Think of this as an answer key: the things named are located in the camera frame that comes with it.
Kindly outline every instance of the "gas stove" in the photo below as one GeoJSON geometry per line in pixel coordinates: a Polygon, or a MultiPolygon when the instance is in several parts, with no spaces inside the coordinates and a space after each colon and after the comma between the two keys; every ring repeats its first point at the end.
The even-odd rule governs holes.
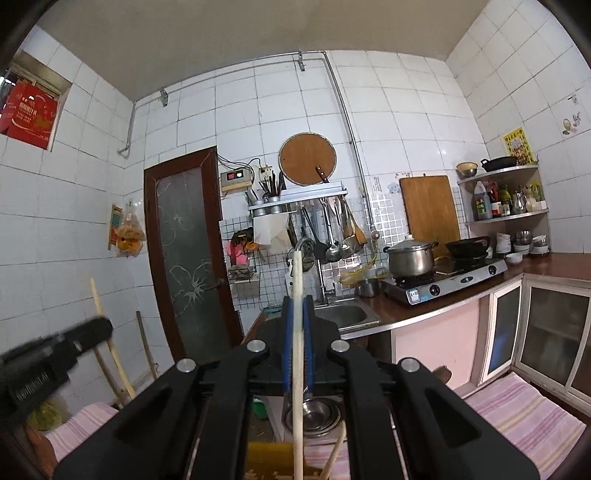
{"type": "Polygon", "coordinates": [[[382,288],[388,298],[407,305],[416,305],[443,297],[479,283],[507,270],[505,260],[483,258],[458,261],[444,258],[435,264],[435,272],[413,278],[385,278],[382,288]]]}

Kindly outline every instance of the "round wooden cutting board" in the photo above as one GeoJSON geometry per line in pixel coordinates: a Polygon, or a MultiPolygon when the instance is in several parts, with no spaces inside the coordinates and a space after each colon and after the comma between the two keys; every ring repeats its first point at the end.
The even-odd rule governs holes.
{"type": "Polygon", "coordinates": [[[327,177],[332,175],[336,167],[335,149],[322,135],[300,133],[289,138],[281,147],[279,168],[293,183],[321,183],[316,167],[320,167],[327,177]]]}

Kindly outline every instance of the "yellow poster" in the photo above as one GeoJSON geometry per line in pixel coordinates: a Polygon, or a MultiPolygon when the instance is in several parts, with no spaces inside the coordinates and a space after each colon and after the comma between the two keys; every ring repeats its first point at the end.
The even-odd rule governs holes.
{"type": "Polygon", "coordinates": [[[510,134],[506,134],[503,139],[509,155],[517,157],[518,165],[536,163],[523,128],[519,127],[517,130],[513,130],[510,134]]]}

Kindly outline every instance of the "electrical outlet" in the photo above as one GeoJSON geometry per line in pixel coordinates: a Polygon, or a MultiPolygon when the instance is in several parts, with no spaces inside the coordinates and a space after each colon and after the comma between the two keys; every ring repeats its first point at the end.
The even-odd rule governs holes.
{"type": "Polygon", "coordinates": [[[259,169],[259,176],[261,180],[270,179],[273,175],[273,167],[262,167],[259,169]]]}

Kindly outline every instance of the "pot lid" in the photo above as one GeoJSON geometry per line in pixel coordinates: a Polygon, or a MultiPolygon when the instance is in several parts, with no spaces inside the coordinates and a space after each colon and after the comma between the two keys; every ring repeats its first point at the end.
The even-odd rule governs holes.
{"type": "Polygon", "coordinates": [[[388,248],[388,252],[416,252],[417,250],[427,250],[432,247],[432,242],[415,240],[412,235],[407,235],[402,242],[398,242],[388,248]]]}

